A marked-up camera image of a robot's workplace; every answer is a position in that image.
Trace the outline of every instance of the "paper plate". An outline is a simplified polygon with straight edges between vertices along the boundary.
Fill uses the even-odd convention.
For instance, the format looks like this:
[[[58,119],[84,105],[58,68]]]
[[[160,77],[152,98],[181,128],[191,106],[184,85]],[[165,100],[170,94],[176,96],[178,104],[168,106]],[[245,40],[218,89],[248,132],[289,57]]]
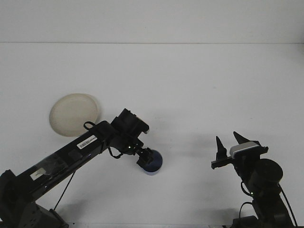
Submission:
[[[63,136],[79,136],[86,132],[86,121],[96,122],[98,108],[90,95],[69,94],[57,101],[49,115],[55,132]]]

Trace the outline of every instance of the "label sticker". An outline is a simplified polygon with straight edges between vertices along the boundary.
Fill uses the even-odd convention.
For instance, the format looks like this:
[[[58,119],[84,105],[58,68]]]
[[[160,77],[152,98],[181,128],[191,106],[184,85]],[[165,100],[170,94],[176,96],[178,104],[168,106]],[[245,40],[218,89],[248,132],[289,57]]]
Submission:
[[[30,175],[30,177],[33,179],[33,180],[36,180],[38,179],[39,177],[41,177],[43,174],[46,174],[46,170],[43,169],[43,168],[40,168],[38,169],[36,172],[32,173]]]
[[[81,143],[77,144],[77,147],[79,149],[83,149],[90,143],[94,142],[95,140],[97,140],[97,137],[95,135],[92,135],[92,136],[88,137],[87,139],[83,140]]]

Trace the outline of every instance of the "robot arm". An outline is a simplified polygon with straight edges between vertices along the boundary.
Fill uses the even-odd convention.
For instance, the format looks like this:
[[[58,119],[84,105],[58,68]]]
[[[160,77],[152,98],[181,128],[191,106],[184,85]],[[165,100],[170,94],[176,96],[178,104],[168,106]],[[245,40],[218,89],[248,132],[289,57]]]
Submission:
[[[233,220],[233,228],[294,228],[288,210],[284,205],[280,193],[279,182],[283,176],[282,168],[273,160],[261,159],[260,155],[267,153],[268,147],[263,147],[258,141],[250,141],[238,133],[234,136],[239,145],[230,149],[230,156],[226,155],[226,148],[217,137],[217,159],[211,167],[222,167],[233,164],[237,174],[242,179],[252,197],[255,216],[237,218]]]
[[[121,154],[138,154],[137,164],[147,172],[155,172],[161,167],[161,155],[155,150],[144,149],[138,139],[149,126],[130,111],[124,109],[111,124],[102,121],[93,124],[92,128],[85,127],[88,132],[20,175],[15,176],[8,170],[0,176],[0,217],[4,227],[67,227],[55,211],[47,211],[35,201],[110,147]]]

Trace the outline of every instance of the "black cable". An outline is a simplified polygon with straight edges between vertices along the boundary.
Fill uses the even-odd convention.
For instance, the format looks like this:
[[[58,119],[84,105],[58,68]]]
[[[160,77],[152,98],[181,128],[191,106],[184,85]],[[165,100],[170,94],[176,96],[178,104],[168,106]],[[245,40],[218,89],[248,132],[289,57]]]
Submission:
[[[119,158],[123,155],[123,153],[120,153],[119,155],[114,156],[113,153],[112,153],[112,151],[111,151],[111,148],[110,148],[110,147],[108,148],[108,150],[109,150],[110,155],[111,155],[112,157],[116,158],[116,159],[119,159]]]
[[[295,220],[295,215],[294,215],[293,210],[291,209],[291,206],[290,206],[290,204],[289,204],[289,201],[288,201],[288,199],[287,199],[287,197],[286,197],[286,195],[285,195],[285,193],[284,193],[284,191],[283,191],[283,189],[282,189],[282,187],[281,187],[280,184],[279,184],[279,187],[280,187],[280,189],[281,189],[281,191],[282,191],[282,194],[283,194],[283,196],[284,196],[284,198],[285,198],[285,200],[286,200],[286,203],[287,203],[287,205],[288,205],[288,207],[289,207],[290,213],[291,213],[291,215],[292,215],[292,217],[293,217],[293,219],[294,219],[295,227],[298,228],[298,224],[297,224],[297,222],[296,222],[296,220]]]
[[[59,202],[61,201],[63,195],[65,194],[65,192],[66,192],[66,190],[67,190],[69,184],[71,183],[72,178],[74,177],[75,172],[73,172],[73,174],[72,174],[70,180],[68,181],[68,183],[67,183],[67,185],[66,185],[66,188],[64,189],[64,191],[63,191],[62,195],[60,196],[60,198],[59,198],[59,200],[58,200],[56,206],[54,207],[54,210],[56,210],[56,207],[58,206],[58,204],[59,204]]]
[[[248,195],[248,196],[251,196],[251,197],[252,197],[252,195],[251,195],[249,192],[247,192],[247,191],[245,190],[245,188],[244,188],[243,184],[244,184],[244,182],[242,181],[242,182],[241,182],[241,189],[242,189],[243,193],[245,193],[246,195]]]
[[[239,209],[238,220],[239,220],[240,225],[241,225],[241,223],[242,223],[242,222],[241,222],[241,220],[242,220],[242,219],[241,219],[241,211],[242,211],[243,206],[246,205],[246,204],[252,205],[252,202],[245,202],[245,203],[243,203],[242,206],[241,206],[241,208]]]

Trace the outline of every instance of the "white backdrop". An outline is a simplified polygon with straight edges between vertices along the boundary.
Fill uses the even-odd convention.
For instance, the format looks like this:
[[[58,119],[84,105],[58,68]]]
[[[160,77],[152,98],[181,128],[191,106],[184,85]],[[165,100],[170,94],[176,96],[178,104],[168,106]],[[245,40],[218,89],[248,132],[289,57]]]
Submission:
[[[0,44],[1,172],[17,175],[73,138],[48,123],[52,105],[89,93],[109,122],[123,108],[150,125],[141,137],[164,158],[148,176],[137,158],[97,156],[58,207],[69,222],[227,224],[249,200],[232,166],[212,170],[215,136],[269,146],[303,220],[304,45]],[[50,208],[66,181],[38,203]],[[244,208],[252,214],[250,207]]]
[[[302,0],[2,0],[0,41],[303,43]]]

